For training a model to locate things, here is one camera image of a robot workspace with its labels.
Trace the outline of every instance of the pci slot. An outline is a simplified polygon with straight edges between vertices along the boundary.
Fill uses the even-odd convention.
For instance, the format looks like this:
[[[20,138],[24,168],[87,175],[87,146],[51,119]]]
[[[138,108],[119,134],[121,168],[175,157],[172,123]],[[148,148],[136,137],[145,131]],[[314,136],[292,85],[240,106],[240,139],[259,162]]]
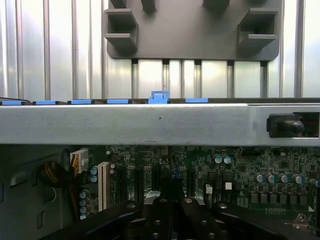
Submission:
[[[186,196],[194,197],[196,192],[196,171],[189,168],[186,172]]]
[[[134,170],[134,201],[143,203],[145,200],[145,188],[144,188],[144,170]]]
[[[160,167],[158,166],[153,167],[151,170],[151,190],[152,191],[160,190],[160,178],[161,178]]]
[[[98,165],[98,210],[101,212],[111,205],[110,163]]]
[[[117,171],[117,201],[121,203],[122,201],[128,200],[128,189],[127,189],[127,170],[121,167]]]

